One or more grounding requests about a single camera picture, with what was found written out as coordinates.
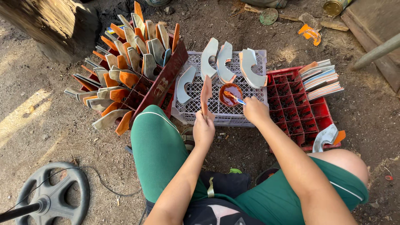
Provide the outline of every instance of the tree stump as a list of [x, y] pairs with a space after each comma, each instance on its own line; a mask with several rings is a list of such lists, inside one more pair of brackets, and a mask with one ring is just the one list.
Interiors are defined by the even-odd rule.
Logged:
[[72, 0], [0, 0], [0, 16], [32, 37], [52, 62], [84, 59], [101, 30], [97, 10]]

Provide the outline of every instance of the bowl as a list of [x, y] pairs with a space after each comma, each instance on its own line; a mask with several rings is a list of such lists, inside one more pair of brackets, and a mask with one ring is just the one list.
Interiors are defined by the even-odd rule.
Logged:
[[220, 89], [219, 100], [222, 104], [226, 105], [227, 107], [234, 107], [239, 103], [234, 98], [225, 96], [224, 91], [229, 91], [236, 98], [243, 99], [242, 90], [238, 85], [232, 83], [224, 84]]

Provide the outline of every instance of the gold can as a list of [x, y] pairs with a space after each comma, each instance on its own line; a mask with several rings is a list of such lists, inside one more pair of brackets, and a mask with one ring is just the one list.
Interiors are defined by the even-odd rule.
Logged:
[[351, 1], [352, 0], [328, 0], [324, 4], [324, 11], [329, 16], [337, 16], [348, 6], [348, 4], [350, 4]]

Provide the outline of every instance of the hand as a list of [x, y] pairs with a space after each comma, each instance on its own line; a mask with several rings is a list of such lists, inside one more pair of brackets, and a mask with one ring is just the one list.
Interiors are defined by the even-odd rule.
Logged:
[[252, 124], [257, 126], [262, 121], [271, 120], [268, 106], [260, 102], [255, 96], [243, 100], [243, 114]]
[[203, 117], [200, 111], [196, 113], [196, 120], [193, 127], [193, 138], [196, 147], [210, 148], [212, 141], [214, 140], [215, 127], [214, 122], [207, 117], [207, 120]]

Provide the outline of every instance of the white plastic crate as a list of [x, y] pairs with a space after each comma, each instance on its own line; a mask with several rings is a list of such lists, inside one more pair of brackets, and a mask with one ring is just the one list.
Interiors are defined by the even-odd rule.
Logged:
[[[252, 70], [260, 76], [266, 75], [266, 63], [267, 63], [267, 51], [266, 50], [255, 50], [257, 65], [255, 65]], [[254, 89], [248, 85], [244, 79], [242, 72], [240, 71], [239, 64], [239, 53], [233, 52], [232, 60], [227, 64], [227, 68], [236, 74], [234, 84], [237, 84], [242, 92], [243, 98], [245, 97], [257, 97], [260, 101], [267, 104], [267, 88], [263, 87], [261, 89]], [[177, 118], [183, 124], [194, 124], [196, 119], [196, 112], [201, 109], [200, 106], [200, 94], [203, 88], [203, 80], [200, 75], [200, 63], [202, 52], [188, 51], [189, 59], [183, 66], [175, 83], [175, 94], [172, 102], [171, 115]], [[189, 66], [194, 66], [197, 69], [193, 84], [188, 84], [186, 86], [186, 93], [192, 98], [186, 105], [182, 105], [176, 98], [176, 90], [178, 87], [179, 78], [182, 74], [189, 68]], [[223, 105], [219, 99], [219, 90], [223, 84], [218, 78], [215, 78], [212, 82], [212, 97], [208, 100], [208, 109], [215, 115], [214, 124], [215, 126], [224, 127], [254, 127], [243, 115], [243, 107], [241, 104], [234, 107], [227, 107]]]

